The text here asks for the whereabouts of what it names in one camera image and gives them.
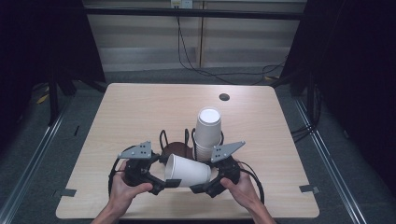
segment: black cable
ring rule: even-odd
[[[239,162],[246,165],[251,170],[251,172],[257,177],[256,173],[254,173],[254,170],[253,170],[253,168],[251,168],[251,166],[249,166],[247,163],[245,163],[243,161],[239,161]]]
[[[314,120],[312,120],[312,123],[310,125],[301,127],[300,129],[291,132],[293,138],[299,137],[298,139],[294,140],[294,143],[301,141],[318,127],[322,102],[322,95],[320,94],[318,87],[315,87],[315,96],[316,111],[314,115]]]
[[[43,88],[48,87],[48,85],[49,85],[48,83],[41,83],[41,84],[39,84],[39,85],[33,87],[33,88],[32,88],[32,91],[41,90],[41,89],[43,89]]]
[[[264,80],[264,75],[265,75],[265,74],[268,74],[268,73],[271,73],[271,72],[275,71],[278,67],[283,67],[282,64],[286,62],[286,61],[285,61],[285,62],[282,62],[282,63],[280,63],[280,64],[266,65],[266,66],[264,66],[264,68],[262,69],[262,71],[261,71],[260,73],[221,73],[221,74],[212,74],[212,73],[207,72],[207,71],[205,71],[205,70],[196,69],[196,68],[194,68],[194,67],[192,66],[191,61],[190,61],[190,57],[189,57],[189,55],[188,55],[188,53],[187,53],[186,44],[185,44],[185,42],[184,42],[184,37],[183,37],[183,34],[182,34],[182,32],[181,32],[180,18],[179,18],[179,17],[177,17],[177,32],[178,32],[178,34],[177,34],[177,54],[178,54],[178,61],[180,62],[180,64],[181,64],[185,69],[187,69],[187,70],[189,70],[189,71],[194,71],[194,72],[196,72],[196,73],[198,73],[198,74],[200,74],[200,75],[202,75],[202,76],[205,76],[205,77],[215,77],[215,78],[217,78],[218,80],[221,80],[221,81],[223,81],[223,82],[225,82],[225,83],[228,83],[228,84],[231,84],[231,85],[238,85],[238,84],[237,84],[237,83],[233,83],[233,82],[228,81],[228,80],[225,80],[224,78],[221,78],[221,77],[219,77],[219,76],[231,76],[231,75],[262,76],[262,77],[260,78],[260,80],[258,80],[258,81],[256,81],[256,82],[250,84],[251,86],[254,86],[254,85],[257,85],[257,84],[259,84],[260,82],[262,82],[262,81]],[[186,55],[187,62],[188,62],[188,64],[189,64],[190,67],[187,67],[187,66],[181,61],[181,55],[180,55],[180,39],[181,39],[181,42],[182,42],[182,44],[183,44],[184,54]],[[274,66],[275,68],[271,69],[270,71],[264,72],[264,70],[265,70],[267,67],[270,67],[270,66]]]
[[[242,168],[241,168],[241,172],[247,173],[248,175],[253,177],[254,181],[256,181],[256,185],[257,185],[257,187],[259,189],[259,193],[260,193],[260,201],[262,202],[262,204],[264,204],[264,189],[262,188],[262,183],[260,182],[259,178],[257,176],[255,176],[253,173],[251,173],[250,171],[242,169]]]
[[[131,147],[125,148],[122,152],[128,150]],[[116,158],[114,161],[113,167],[111,168],[110,174],[108,175],[108,182],[107,182],[107,189],[108,189],[108,196],[110,196],[111,193],[111,187],[113,186],[113,177],[116,174],[116,172],[125,172],[125,170],[116,170],[117,165],[119,164],[120,159]]]

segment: wall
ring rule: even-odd
[[[84,1],[85,6],[170,7],[170,1]],[[305,1],[193,1],[193,8],[303,12]],[[89,15],[105,72],[265,66],[288,55],[298,21]]]

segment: wooden table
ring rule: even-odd
[[[227,93],[230,100],[219,96]],[[214,106],[221,112],[224,144],[244,140],[233,157],[248,163],[265,191],[265,204],[273,217],[316,217],[319,210],[274,89],[227,85],[111,84],[98,109],[62,197],[59,218],[94,218],[106,205],[108,174],[118,153],[150,140],[161,153],[159,135],[183,142],[184,130],[195,127],[198,112]],[[163,179],[164,166],[150,172]],[[203,219],[250,218],[228,191],[214,199],[190,189],[165,189],[158,196],[138,195],[123,218]]]

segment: finger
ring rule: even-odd
[[[124,161],[122,162],[122,164],[121,164],[121,166],[120,166],[120,168],[119,168],[120,171],[125,170],[125,166],[126,166],[126,162],[127,162],[127,161],[128,161],[128,160],[124,160]]]
[[[233,181],[231,181],[229,178],[227,178],[227,177],[223,177],[221,180],[220,180],[220,184],[224,187],[224,188],[226,188],[226,189],[228,189],[229,191],[231,191],[231,190],[233,190],[233,188],[235,188],[235,184],[233,183]]]
[[[152,190],[152,185],[150,183],[143,183],[143,184],[140,184],[140,185],[138,185],[136,187],[131,187],[130,193],[134,197],[134,196],[136,196],[136,195],[138,195],[140,193],[144,193],[144,192],[147,192],[149,190]]]
[[[113,184],[118,182],[125,184],[120,172],[116,172],[116,174],[113,176]]]
[[[239,167],[241,167],[241,169],[245,169],[245,166],[242,164],[241,161],[236,160],[236,162],[238,162]]]

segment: black fabric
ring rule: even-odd
[[[300,21],[280,76],[282,80],[286,77],[292,79],[290,91],[293,95],[301,94],[308,83],[309,75],[318,70],[337,15],[345,1],[306,2],[306,18]]]
[[[83,5],[80,0],[0,1],[1,148],[11,138],[36,83],[55,76],[68,91],[71,79],[106,81],[87,16],[38,7]]]
[[[396,195],[396,4],[346,8],[317,82],[363,157]]]

